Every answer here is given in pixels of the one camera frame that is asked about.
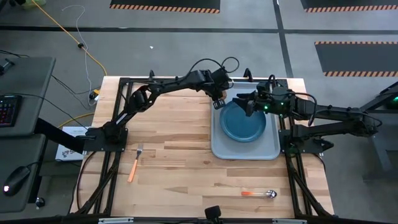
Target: floor mat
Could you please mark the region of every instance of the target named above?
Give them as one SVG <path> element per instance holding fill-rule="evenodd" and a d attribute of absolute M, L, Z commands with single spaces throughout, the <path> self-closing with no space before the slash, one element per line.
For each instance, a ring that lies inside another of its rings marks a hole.
<path fill-rule="evenodd" d="M 396 0 L 301 0 L 305 12 L 347 12 L 398 9 Z"/>
<path fill-rule="evenodd" d="M 398 77 L 396 41 L 315 42 L 327 77 Z"/>
<path fill-rule="evenodd" d="M 112 0 L 111 9 L 220 13 L 220 0 Z"/>

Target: computer mouse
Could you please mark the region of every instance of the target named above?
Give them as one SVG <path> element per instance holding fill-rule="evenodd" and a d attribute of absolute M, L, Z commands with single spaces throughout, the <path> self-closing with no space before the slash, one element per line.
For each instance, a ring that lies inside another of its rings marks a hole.
<path fill-rule="evenodd" d="M 14 196 L 24 185 L 30 174 L 30 169 L 26 166 L 16 168 L 4 182 L 2 192 L 5 196 Z"/>

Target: yellow cable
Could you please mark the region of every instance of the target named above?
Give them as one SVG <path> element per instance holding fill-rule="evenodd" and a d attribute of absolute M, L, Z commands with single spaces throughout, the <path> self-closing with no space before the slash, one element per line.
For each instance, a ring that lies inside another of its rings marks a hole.
<path fill-rule="evenodd" d="M 48 17 L 50 18 L 54 23 L 56 23 L 56 25 L 58 25 L 64 32 L 66 32 L 77 44 L 80 44 L 80 42 L 78 40 L 76 40 L 76 38 L 74 36 L 72 36 L 65 28 L 63 28 L 54 18 L 52 18 L 46 11 L 44 11 L 44 9 L 42 9 L 36 2 L 35 0 L 32 0 L 32 2 Z M 104 71 L 105 76 L 108 76 L 108 73 L 106 72 L 106 69 L 104 67 L 104 65 L 102 65 L 99 61 L 97 61 L 97 59 L 95 59 L 93 56 L 91 56 L 90 53 L 88 53 L 88 51 L 85 49 L 85 47 L 82 47 L 82 49 L 87 53 L 87 55 L 93 59 L 93 61 L 95 61 L 95 63 L 97 63 L 99 66 L 101 66 L 102 70 Z"/>
<path fill-rule="evenodd" d="M 58 126 L 58 128 L 62 128 L 62 127 L 65 126 L 66 124 L 68 124 L 68 123 L 70 123 L 70 122 L 72 122 L 72 121 L 74 121 L 74 120 L 76 120 L 76 119 L 85 118 L 85 117 L 91 116 L 91 115 L 94 115 L 94 113 L 83 114 L 83 115 L 77 116 L 76 118 L 69 119 L 69 120 L 67 120 L 66 122 L 62 123 L 60 126 Z"/>

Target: orange handle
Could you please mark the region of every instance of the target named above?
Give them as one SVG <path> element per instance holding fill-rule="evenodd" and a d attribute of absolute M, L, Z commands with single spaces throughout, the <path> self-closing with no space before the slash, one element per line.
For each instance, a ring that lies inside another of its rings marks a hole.
<path fill-rule="evenodd" d="M 137 163 L 138 163 L 138 159 L 136 159 L 134 161 L 134 165 L 132 165 L 131 171 L 130 171 L 130 176 L 129 179 L 127 180 L 127 182 L 131 183 L 132 180 L 134 179 L 134 174 L 136 173 L 136 169 L 137 169 Z"/>
<path fill-rule="evenodd" d="M 252 195 L 253 192 L 241 192 L 242 196 Z"/>

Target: keyboard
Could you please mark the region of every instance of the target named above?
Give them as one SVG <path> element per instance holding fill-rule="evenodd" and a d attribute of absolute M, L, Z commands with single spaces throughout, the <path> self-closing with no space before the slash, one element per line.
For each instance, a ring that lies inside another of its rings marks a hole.
<path fill-rule="evenodd" d="M 19 95 L 0 96 L 0 128 L 15 125 L 21 101 Z"/>

